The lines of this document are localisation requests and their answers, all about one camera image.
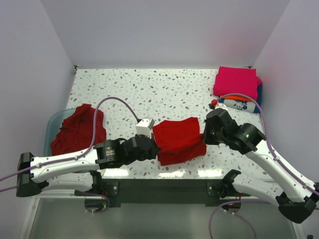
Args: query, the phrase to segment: white wall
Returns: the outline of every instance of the white wall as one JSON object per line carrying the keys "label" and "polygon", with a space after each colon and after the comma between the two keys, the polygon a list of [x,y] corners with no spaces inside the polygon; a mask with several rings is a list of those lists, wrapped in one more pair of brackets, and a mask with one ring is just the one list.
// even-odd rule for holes
{"label": "white wall", "polygon": [[252,65],[289,0],[42,0],[74,64]]}
{"label": "white wall", "polygon": [[[25,151],[42,154],[49,118],[65,108],[73,75],[39,0],[0,2],[0,177]],[[0,188],[16,184],[16,177]],[[0,193],[0,238],[19,236],[29,199]]]}
{"label": "white wall", "polygon": [[[254,67],[264,81],[274,147],[301,173],[319,182],[319,1],[291,0]],[[319,214],[305,223],[318,231]]]}

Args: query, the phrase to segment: plastic bin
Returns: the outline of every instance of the plastic bin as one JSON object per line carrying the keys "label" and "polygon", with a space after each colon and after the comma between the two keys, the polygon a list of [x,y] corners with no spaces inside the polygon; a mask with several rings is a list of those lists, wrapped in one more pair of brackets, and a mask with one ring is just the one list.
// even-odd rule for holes
{"label": "plastic bin", "polygon": [[55,113],[49,120],[46,128],[45,142],[44,142],[44,156],[52,156],[51,143],[55,140],[56,135],[62,127],[62,122],[73,115],[75,109],[63,110]]}

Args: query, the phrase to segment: gray floor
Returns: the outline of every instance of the gray floor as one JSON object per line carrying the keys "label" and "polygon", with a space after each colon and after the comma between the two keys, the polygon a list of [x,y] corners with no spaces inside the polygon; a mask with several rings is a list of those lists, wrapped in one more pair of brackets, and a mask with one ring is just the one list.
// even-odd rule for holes
{"label": "gray floor", "polygon": [[[208,239],[214,208],[204,205],[123,204],[101,214],[84,210],[83,199],[42,199],[31,239]],[[295,239],[292,223],[271,205],[243,205],[258,239]],[[215,239],[253,239],[249,226],[222,210],[212,222]]]}

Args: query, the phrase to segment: blue cloth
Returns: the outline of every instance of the blue cloth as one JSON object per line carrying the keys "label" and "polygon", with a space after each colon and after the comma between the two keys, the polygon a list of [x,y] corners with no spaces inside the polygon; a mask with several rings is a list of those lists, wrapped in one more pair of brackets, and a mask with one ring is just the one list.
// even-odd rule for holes
{"label": "blue cloth", "polygon": [[[261,106],[261,102],[262,102],[262,91],[263,91],[263,85],[258,86],[257,87],[258,97],[256,102],[259,104],[259,106]],[[253,102],[234,101],[234,100],[225,100],[225,99],[221,99],[219,102],[234,109],[247,111],[250,113],[260,113],[259,109],[255,106]]]}

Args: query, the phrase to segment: speckled tablecloth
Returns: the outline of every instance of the speckled tablecloth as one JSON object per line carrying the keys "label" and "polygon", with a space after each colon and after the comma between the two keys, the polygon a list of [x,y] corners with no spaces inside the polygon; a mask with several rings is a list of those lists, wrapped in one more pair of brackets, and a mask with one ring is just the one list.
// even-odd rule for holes
{"label": "speckled tablecloth", "polygon": [[[216,74],[217,70],[207,69],[79,69],[67,108],[82,103],[95,107],[104,97],[116,96],[125,100],[139,118],[152,117],[156,124],[165,119],[198,117],[203,132]],[[100,109],[105,114],[108,139],[129,138],[136,133],[136,121],[122,103],[106,101]],[[239,124],[249,122],[262,130],[258,114],[240,110],[229,113]],[[222,144],[208,146],[205,156],[186,163],[161,167],[157,160],[136,161],[119,169],[107,169],[104,178],[220,179],[231,169],[271,180],[256,163]]]}

